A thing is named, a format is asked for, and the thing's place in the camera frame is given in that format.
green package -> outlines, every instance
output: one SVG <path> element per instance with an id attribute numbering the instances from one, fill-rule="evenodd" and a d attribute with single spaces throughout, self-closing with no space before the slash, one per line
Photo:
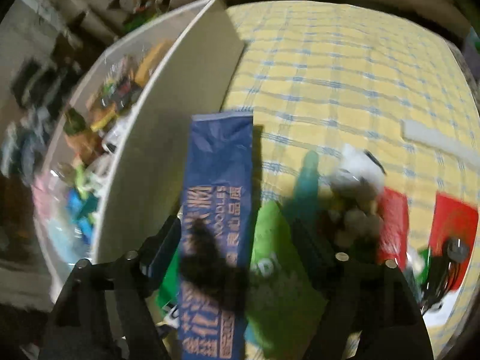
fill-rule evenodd
<path id="1" fill-rule="evenodd" d="M 300 359 L 326 300 L 315 291 L 276 202 L 258 212 L 246 315 L 266 358 Z"/>

blue package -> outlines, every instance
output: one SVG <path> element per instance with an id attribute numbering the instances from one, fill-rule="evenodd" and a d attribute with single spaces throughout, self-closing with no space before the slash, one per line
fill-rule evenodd
<path id="1" fill-rule="evenodd" d="M 252 112 L 192 117 L 183 185 L 180 253 L 191 253 L 191 227 L 201 218 L 230 266 L 250 265 Z M 243 311 L 219 309 L 181 278 L 179 339 L 183 360 L 243 359 Z"/>

metal bolt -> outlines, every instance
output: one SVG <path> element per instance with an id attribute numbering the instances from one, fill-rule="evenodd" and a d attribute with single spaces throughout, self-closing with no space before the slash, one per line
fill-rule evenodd
<path id="1" fill-rule="evenodd" d="M 338 261 L 348 261 L 349 260 L 349 255 L 344 253 L 344 252 L 338 252 L 336 255 L 335 255 L 335 258 L 338 260 Z"/>
<path id="2" fill-rule="evenodd" d="M 138 252 L 136 250 L 130 250 L 125 254 L 127 260 L 133 260 L 138 257 Z"/>
<path id="3" fill-rule="evenodd" d="M 77 263 L 75 264 L 75 266 L 78 268 L 78 269 L 82 269 L 82 268 L 85 268 L 87 267 L 88 265 L 90 265 L 90 260 L 89 259 L 80 259 L 77 261 Z"/>
<path id="4" fill-rule="evenodd" d="M 385 265 L 391 269 L 397 268 L 397 263 L 394 259 L 388 259 L 387 261 L 385 261 Z"/>

yellow tablecloth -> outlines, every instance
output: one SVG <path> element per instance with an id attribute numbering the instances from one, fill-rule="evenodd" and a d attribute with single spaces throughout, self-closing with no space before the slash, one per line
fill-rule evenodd
<path id="1" fill-rule="evenodd" d="M 478 170 L 401 137 L 400 121 L 414 119 L 474 149 L 480 144 L 477 108 L 442 38 L 349 5 L 264 2 L 229 14 L 247 46 L 224 108 L 253 109 L 254 123 L 263 125 L 263 200 L 291 195 L 308 150 L 321 155 L 319 172 L 327 176 L 349 143 L 371 151 L 387 171 L 386 185 L 409 197 L 416 248 L 428 243 L 436 191 L 478 205 Z M 465 313 L 479 272 L 477 242 L 448 323 L 429 329 L 435 356 Z"/>

